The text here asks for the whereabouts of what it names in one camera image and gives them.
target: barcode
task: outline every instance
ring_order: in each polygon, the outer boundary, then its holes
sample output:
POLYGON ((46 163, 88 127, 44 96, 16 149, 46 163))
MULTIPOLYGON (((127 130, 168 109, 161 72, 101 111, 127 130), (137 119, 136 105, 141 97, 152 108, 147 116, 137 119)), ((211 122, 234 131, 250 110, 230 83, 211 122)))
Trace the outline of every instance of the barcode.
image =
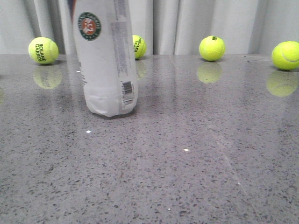
POLYGON ((122 102, 124 106, 133 103, 134 93, 131 82, 122 83, 122 102))

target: white bottle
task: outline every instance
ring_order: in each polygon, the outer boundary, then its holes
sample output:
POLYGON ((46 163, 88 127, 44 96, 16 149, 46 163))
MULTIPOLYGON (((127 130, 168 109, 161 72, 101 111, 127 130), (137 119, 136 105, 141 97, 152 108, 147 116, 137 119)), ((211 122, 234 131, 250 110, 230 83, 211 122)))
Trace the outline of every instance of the white bottle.
POLYGON ((126 114, 137 101, 127 0, 76 0, 72 15, 84 96, 93 113, 126 114))

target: roland garros logo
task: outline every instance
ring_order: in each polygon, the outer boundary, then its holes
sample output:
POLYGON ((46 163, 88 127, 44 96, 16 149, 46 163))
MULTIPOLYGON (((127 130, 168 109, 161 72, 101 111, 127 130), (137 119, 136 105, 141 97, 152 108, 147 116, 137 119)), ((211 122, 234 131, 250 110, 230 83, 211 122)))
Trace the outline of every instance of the roland garros logo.
POLYGON ((88 41, 92 41, 100 35, 101 23, 92 13, 82 13, 78 19, 78 26, 81 35, 88 41))

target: curtain fold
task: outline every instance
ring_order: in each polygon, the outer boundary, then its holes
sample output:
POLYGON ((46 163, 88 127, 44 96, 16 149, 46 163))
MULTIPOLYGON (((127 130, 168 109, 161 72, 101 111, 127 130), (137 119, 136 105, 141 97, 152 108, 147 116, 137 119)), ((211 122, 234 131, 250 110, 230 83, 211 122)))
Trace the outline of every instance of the curtain fold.
MULTIPOLYGON (((132 32, 147 55, 198 54, 208 35, 221 37, 226 54, 270 54, 299 40, 299 0, 128 0, 132 32)), ((0 54, 27 54, 31 40, 53 39, 75 54, 67 0, 0 0, 0 54)))

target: gray speckled countertop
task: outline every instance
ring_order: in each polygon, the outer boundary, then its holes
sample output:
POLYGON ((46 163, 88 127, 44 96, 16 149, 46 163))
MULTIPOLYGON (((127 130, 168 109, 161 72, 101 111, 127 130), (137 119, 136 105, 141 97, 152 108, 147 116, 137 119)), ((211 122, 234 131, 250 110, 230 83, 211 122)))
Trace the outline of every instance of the gray speckled countertop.
POLYGON ((128 116, 88 111, 75 56, 0 56, 1 224, 297 224, 299 70, 147 56, 128 116))

